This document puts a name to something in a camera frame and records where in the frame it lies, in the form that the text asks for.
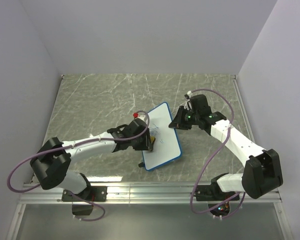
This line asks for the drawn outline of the yellow bone shaped eraser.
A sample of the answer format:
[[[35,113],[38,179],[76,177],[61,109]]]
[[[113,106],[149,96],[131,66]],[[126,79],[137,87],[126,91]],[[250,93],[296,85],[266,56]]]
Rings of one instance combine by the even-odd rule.
[[[156,141],[156,138],[154,136],[150,136],[150,142],[152,145],[154,145],[155,141]]]

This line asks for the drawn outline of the blue framed whiteboard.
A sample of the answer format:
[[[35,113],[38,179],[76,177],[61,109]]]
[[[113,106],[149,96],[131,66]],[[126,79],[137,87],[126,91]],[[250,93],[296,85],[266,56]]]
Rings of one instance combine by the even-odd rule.
[[[143,151],[146,171],[153,171],[182,156],[182,149],[175,129],[169,128],[172,115],[167,102],[162,102],[148,112],[149,132],[155,137],[153,150]]]

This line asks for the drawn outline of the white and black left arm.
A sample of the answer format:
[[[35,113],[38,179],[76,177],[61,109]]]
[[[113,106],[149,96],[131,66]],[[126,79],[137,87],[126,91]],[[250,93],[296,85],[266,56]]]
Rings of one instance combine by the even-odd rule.
[[[49,139],[39,150],[47,153],[34,157],[30,166],[42,189],[55,187],[70,191],[79,201],[91,196],[91,184],[83,173],[70,170],[70,165],[90,157],[115,153],[132,147],[136,151],[152,151],[156,138],[144,126],[133,130],[128,125],[110,128],[107,131],[82,140],[63,141]]]

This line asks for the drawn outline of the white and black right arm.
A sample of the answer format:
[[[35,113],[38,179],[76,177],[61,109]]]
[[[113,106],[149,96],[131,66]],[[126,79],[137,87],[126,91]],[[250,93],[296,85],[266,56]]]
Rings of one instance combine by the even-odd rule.
[[[210,193],[222,200],[228,192],[245,192],[257,199],[283,185],[279,154],[258,146],[220,112],[205,113],[180,106],[169,128],[190,130],[198,126],[228,148],[241,162],[243,173],[224,173],[211,180]]]

